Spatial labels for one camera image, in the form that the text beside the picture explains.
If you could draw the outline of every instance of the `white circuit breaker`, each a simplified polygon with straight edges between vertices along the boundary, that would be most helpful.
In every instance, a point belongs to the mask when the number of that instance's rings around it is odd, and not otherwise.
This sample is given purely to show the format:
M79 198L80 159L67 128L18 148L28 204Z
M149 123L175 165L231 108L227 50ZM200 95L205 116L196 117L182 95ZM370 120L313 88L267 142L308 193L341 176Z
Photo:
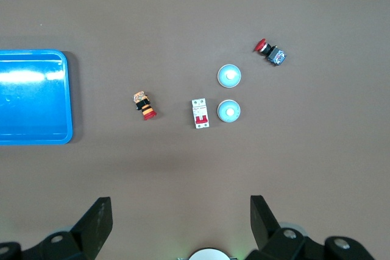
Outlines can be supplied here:
M206 99L193 100L194 122L197 129L209 127Z

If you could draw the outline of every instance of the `electrical component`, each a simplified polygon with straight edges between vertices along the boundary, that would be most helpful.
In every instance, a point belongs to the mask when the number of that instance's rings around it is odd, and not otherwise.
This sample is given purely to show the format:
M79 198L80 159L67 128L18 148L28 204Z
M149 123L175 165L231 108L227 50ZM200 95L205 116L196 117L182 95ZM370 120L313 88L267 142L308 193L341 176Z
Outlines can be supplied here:
M198 129L209 127L206 99L195 99L192 100L192 103L195 127Z
M266 39L262 39L255 47L255 51L265 55L271 63L275 65L281 65L286 58L286 54L278 48L278 46L271 47L266 42Z
M144 115L144 120L149 120L157 115L157 113L150 106L151 102L144 91L140 91L133 96L133 100L136 104L136 109L142 110L142 114Z
M219 104L217 114L220 120L231 123L238 119L241 109L235 100L224 100Z
M233 64L226 64L218 71L217 78L224 88L233 88L241 80L241 71Z

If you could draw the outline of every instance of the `screw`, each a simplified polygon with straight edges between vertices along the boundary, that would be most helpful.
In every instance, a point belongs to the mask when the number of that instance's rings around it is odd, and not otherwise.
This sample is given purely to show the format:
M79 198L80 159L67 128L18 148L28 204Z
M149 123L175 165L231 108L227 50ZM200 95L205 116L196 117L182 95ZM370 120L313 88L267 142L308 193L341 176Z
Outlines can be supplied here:
M292 230L285 230L283 234L285 235L285 237L288 237L290 239L295 239L297 237L297 234Z
M350 248L350 246L347 243L347 241L345 241L343 239L335 239L335 244L336 244L337 247L342 248L344 250L347 250L347 249Z
M0 255L6 254L9 250L7 246L0 248Z
M63 236L61 236L60 234L58 236L55 236L51 239L51 242L54 244L54 243L58 243L58 242L61 242L63 239Z

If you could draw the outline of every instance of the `round white button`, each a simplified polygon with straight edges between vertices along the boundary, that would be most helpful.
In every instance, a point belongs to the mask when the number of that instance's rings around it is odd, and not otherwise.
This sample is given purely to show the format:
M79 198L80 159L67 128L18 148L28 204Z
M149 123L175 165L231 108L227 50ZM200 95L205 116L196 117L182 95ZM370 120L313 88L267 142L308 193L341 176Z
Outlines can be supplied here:
M236 73L232 70L229 70L227 73L226 73L226 78L229 79L229 80L232 80L236 77Z
M234 115L234 110L231 109L231 108L230 108L230 109L227 109L227 110L226 110L226 115L227 115L227 116L233 116L233 115Z
M230 258L217 249L206 248L193 254L189 260L230 260Z

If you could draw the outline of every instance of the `light blue button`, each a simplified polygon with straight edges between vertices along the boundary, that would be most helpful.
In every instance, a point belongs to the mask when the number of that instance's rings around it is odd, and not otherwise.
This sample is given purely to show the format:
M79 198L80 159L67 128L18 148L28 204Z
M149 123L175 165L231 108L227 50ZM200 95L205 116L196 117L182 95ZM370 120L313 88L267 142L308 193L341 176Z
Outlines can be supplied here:
M217 109L218 117L224 122L234 122L241 114L241 109L234 100L224 100Z
M234 88L241 80L241 71L233 64L226 64L218 71L218 82L225 88Z

